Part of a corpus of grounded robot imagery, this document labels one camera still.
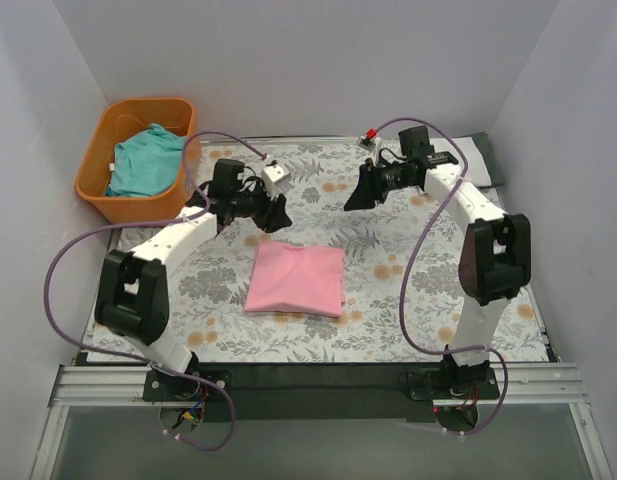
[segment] floral tablecloth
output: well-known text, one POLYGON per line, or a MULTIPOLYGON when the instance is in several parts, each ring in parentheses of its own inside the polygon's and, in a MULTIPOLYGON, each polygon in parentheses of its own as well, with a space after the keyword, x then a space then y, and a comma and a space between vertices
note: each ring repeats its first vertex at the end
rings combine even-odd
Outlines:
MULTIPOLYGON (((398 144, 391 145, 398 150, 398 144)), ((272 236, 239 219, 201 245, 169 272, 170 323, 202 361, 209 362, 414 362, 438 358, 414 351, 402 338, 397 301, 404 266, 437 203, 415 189, 391 192, 374 210, 344 212, 357 184, 364 151, 348 144, 278 144, 266 151, 291 173, 282 190, 293 226, 272 236), (247 314, 243 304, 257 245, 269 237, 293 245, 345 249, 346 305, 340 318, 306 314, 247 314)), ((199 182, 214 162, 231 157, 255 165, 241 146, 205 147, 199 182)), ((496 192, 487 196, 499 203, 496 192)), ((124 230, 121 249, 147 240, 156 230, 124 230)), ((428 236, 408 282, 407 325, 421 345, 442 349, 452 340, 463 302, 457 262, 463 237, 442 214, 428 236)), ((91 322, 97 346, 132 347, 91 322)), ((504 312, 493 344, 510 361, 546 361, 528 292, 504 312)), ((88 361, 113 357, 90 353, 88 361)))

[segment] folded pink fabric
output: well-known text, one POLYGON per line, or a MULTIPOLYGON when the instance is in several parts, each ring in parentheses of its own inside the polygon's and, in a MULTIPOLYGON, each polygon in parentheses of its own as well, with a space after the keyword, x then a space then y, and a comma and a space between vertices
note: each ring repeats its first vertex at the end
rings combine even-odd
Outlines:
POLYGON ((339 317, 344 298, 344 250, 259 245, 246 312, 305 312, 339 317))

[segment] purple cable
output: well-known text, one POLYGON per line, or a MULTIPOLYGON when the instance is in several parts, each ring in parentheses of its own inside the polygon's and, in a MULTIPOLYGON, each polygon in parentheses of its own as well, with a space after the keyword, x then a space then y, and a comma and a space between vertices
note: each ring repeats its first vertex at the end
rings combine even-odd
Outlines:
POLYGON ((169 220, 156 220, 156 221, 147 221, 147 222, 127 222, 127 223, 116 223, 116 224, 112 224, 112 225, 104 225, 98 228, 94 228, 88 232, 82 233, 80 235, 77 235, 75 238, 73 238, 70 242, 68 242, 66 245, 63 246, 63 248, 61 250, 59 250, 59 252, 57 253, 57 255, 55 255, 55 258, 52 259, 52 261, 50 262, 50 266, 48 267, 48 271, 46 272, 46 278, 44 280, 44 291, 43 291, 43 297, 44 297, 44 311, 46 312, 46 318, 48 319, 48 323, 50 323, 50 326, 52 327, 52 329, 55 331, 55 333, 57 335, 59 335, 61 338, 63 338, 66 342, 75 345, 79 348, 81 348, 82 350, 89 350, 91 352, 97 352, 97 353, 104 353, 107 355, 115 355, 118 357, 125 357, 125 358, 130 358, 132 360, 138 360, 142 363, 146 363, 151 365, 155 370, 161 371, 163 373, 169 374, 169 375, 176 375, 178 377, 182 377, 185 378, 186 380, 192 380, 194 382, 197 382, 199 384, 203 384, 206 385, 210 388, 214 388, 215 390, 217 390, 225 399, 226 402, 228 402, 228 408, 230 409, 230 429, 228 430, 228 433, 226 434, 226 436, 224 437, 224 439, 219 442, 217 445, 208 447, 205 445, 202 445, 200 443, 195 442, 194 440, 191 439, 187 439, 184 436, 180 436, 179 438, 181 438, 182 440, 184 440, 185 442, 189 443, 190 445, 200 449, 200 450, 204 450, 207 452, 214 452, 216 450, 219 450, 220 448, 222 448, 224 445, 226 445, 226 443, 228 443, 228 441, 230 440, 230 438, 232 437, 232 434, 235 430, 235 424, 237 421, 237 414, 235 412, 235 405, 232 401, 232 399, 230 398, 230 395, 228 395, 222 388, 219 388, 215 383, 210 382, 206 379, 203 378, 199 378, 199 377, 193 377, 192 375, 187 375, 185 373, 180 373, 177 372, 175 370, 172 370, 170 368, 167 367, 162 367, 162 366, 158 366, 153 364, 153 362, 147 358, 142 357, 141 355, 135 355, 133 353, 126 353, 126 352, 117 352, 115 350, 108 350, 106 348, 101 348, 101 347, 96 347, 94 345, 88 345, 84 342, 82 342, 81 340, 77 340, 76 338, 71 337, 70 335, 68 335, 66 332, 64 332, 61 327, 57 324, 57 321, 55 320, 55 317, 52 314, 52 310, 50 308, 50 282, 52 280, 52 275, 55 272, 55 269, 57 268, 57 264, 59 263, 59 260, 61 260, 61 258, 66 254, 66 252, 68 250, 70 250, 73 246, 75 246, 77 243, 79 243, 80 241, 84 240, 85 238, 88 238, 92 235, 95 235, 97 233, 101 233, 101 232, 108 232, 111 230, 116 230, 118 228, 143 228, 143 227, 165 227, 166 225, 174 225, 177 223, 183 223, 186 221, 190 221, 190 220, 194 220, 196 218, 201 217, 202 215, 206 214, 208 212, 208 205, 210 204, 210 201, 208 200, 207 195, 205 194, 205 192, 203 190, 201 190, 195 183, 195 179, 192 178, 192 174, 190 172, 190 170, 188 169, 188 162, 186 161, 186 151, 188 150, 188 146, 190 145, 190 143, 195 140, 196 138, 201 137, 202 135, 222 135, 224 137, 228 137, 231 138, 239 143, 241 143, 243 146, 245 146, 246 148, 248 148, 249 150, 251 150, 252 152, 254 152, 255 154, 257 154, 259 157, 261 157, 262 159, 266 158, 266 154, 262 153, 260 150, 256 149, 255 147, 253 147, 252 145, 250 145, 249 143, 247 143, 246 141, 235 137, 233 135, 229 135, 227 133, 222 133, 222 132, 216 132, 216 131, 210 131, 210 130, 206 130, 203 132, 198 132, 195 133, 194 135, 190 136, 190 138, 188 138, 186 140, 186 142, 184 143, 184 147, 183 150, 181 152, 181 163, 183 165, 184 168, 184 173, 186 174, 186 179, 188 182, 192 183, 192 185, 195 187, 195 190, 197 191, 197 193, 199 193, 199 195, 201 195, 201 198, 204 199, 205 202, 205 206, 203 208, 203 210, 201 212, 195 213, 194 215, 191 215, 188 218, 172 218, 169 220))
MULTIPOLYGON (((439 215, 441 215, 441 212, 448 206, 448 204, 450 203, 450 200, 452 199, 453 195, 457 192, 457 190, 459 190, 459 187, 461 186, 461 183, 464 180, 464 176, 468 172, 468 159, 466 158, 466 155, 461 150, 461 148, 459 148, 457 143, 452 138, 450 138, 448 135, 446 135, 444 132, 442 132, 439 128, 437 128, 433 124, 431 124, 431 123, 429 123, 429 122, 427 122, 425 120, 422 120, 420 118, 415 118, 415 117, 398 117, 398 118, 394 118, 394 119, 389 120, 388 122, 380 125, 378 128, 375 129, 375 132, 376 132, 376 134, 378 134, 381 130, 386 128, 388 125, 392 125, 393 123, 397 123, 397 122, 401 122, 401 121, 421 123, 422 125, 426 125, 427 127, 432 128, 439 135, 441 135, 446 140, 448 140, 448 143, 450 143, 450 145, 452 145, 455 148, 455 150, 457 150, 457 152, 459 153, 459 156, 461 157, 461 161, 463 163, 460 177, 457 179, 457 182, 452 187, 450 192, 448 192, 448 195, 446 195, 446 198, 444 198, 443 202, 441 202, 441 204, 439 205, 437 210, 435 210, 435 212, 432 214, 432 216, 428 220, 428 223, 426 223, 426 226, 424 227, 423 231, 421 232, 421 235, 417 239, 417 243, 415 244, 415 248, 413 249, 412 253, 410 254, 410 258, 408 259, 408 264, 406 265, 406 270, 404 271, 404 277, 403 277, 403 279, 401 281, 401 289, 399 291, 399 326, 401 327, 401 333, 403 334, 404 338, 406 339, 406 342, 408 342, 408 344, 412 348, 417 350, 418 352, 425 353, 427 355, 445 355, 445 354, 471 352, 471 351, 475 351, 475 350, 479 350, 479 351, 484 351, 485 350, 485 351, 493 353, 493 354, 495 354, 495 356, 497 356, 497 358, 501 362, 501 367, 502 367, 503 372, 504 372, 504 385, 503 385, 503 388, 501 390, 501 395, 499 396, 499 401, 497 402, 497 405, 495 406, 495 409, 490 414, 490 416, 488 418, 486 418, 483 422, 481 422, 480 425, 477 425, 472 430, 464 432, 464 435, 473 435, 473 434, 483 430, 488 425, 490 425, 490 423, 495 419, 495 417, 497 416, 497 414, 501 410, 501 407, 502 407, 502 405, 504 403, 504 399, 506 398, 506 393, 508 392, 508 368, 506 367, 506 361, 504 360, 504 357, 497 350, 495 350, 494 348, 492 348, 489 345, 470 345, 470 346, 467 346, 467 347, 454 348, 454 349, 445 350, 445 351, 444 350, 431 350, 429 348, 421 347, 421 346, 417 345, 413 341, 412 338, 410 338, 410 335, 408 334, 408 329, 406 328, 406 318, 405 318, 405 313, 404 313, 404 310, 405 310, 404 307, 405 307, 405 302, 406 302, 406 288, 408 287, 408 279, 410 278, 410 272, 412 271, 412 266, 414 265, 415 259, 417 258, 417 255, 419 254, 419 250, 421 250, 421 246, 423 245, 424 240, 426 239, 426 236, 430 232, 430 229, 432 228, 433 224, 435 223, 435 221, 437 220, 439 215)), ((453 433, 453 434, 456 434, 456 435, 461 435, 461 432, 455 432, 455 431, 452 431, 452 430, 450 430, 450 432, 453 433)))

